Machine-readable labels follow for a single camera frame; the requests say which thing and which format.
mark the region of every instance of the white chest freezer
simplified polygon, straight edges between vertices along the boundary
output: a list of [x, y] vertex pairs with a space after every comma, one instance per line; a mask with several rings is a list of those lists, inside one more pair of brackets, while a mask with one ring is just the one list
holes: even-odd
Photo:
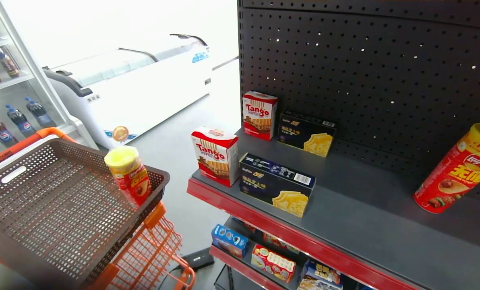
[[188, 35], [45, 68], [70, 114], [109, 149], [209, 94], [211, 73], [209, 47]]

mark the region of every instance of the wafer box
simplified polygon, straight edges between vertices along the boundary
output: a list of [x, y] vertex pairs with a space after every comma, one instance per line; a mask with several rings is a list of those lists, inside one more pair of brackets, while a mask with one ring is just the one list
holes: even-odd
[[200, 127], [192, 133], [202, 175], [231, 187], [238, 178], [238, 137], [221, 130]]
[[342, 274], [328, 266], [308, 260], [301, 272], [301, 282], [297, 290], [342, 290]]
[[263, 140], [271, 140], [275, 132], [277, 97], [254, 91], [242, 97], [244, 132]]
[[306, 173], [246, 153], [240, 159], [240, 191], [302, 217], [315, 178]]
[[335, 123], [286, 110], [281, 114], [277, 141], [326, 157], [335, 132]]

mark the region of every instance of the pegboard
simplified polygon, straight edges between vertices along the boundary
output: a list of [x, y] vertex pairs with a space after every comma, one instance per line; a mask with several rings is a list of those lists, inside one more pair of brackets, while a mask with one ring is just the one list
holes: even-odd
[[480, 122], [480, 2], [239, 4], [242, 93], [337, 122], [341, 154], [425, 176]]

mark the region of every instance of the pringles can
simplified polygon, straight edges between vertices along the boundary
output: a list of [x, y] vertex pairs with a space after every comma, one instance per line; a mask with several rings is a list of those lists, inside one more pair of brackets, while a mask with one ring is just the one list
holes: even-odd
[[104, 162], [129, 203], [135, 209], [142, 206], [152, 193], [152, 187], [138, 150], [131, 146], [111, 149], [104, 157]]
[[441, 213], [480, 183], [480, 123], [458, 141], [414, 194], [430, 213]]

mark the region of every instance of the white wall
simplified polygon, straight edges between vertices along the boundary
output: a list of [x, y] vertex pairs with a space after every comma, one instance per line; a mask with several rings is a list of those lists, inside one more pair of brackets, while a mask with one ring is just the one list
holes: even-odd
[[59, 66], [168, 33], [203, 38], [214, 66], [238, 55], [236, 0], [1, 1], [40, 66]]

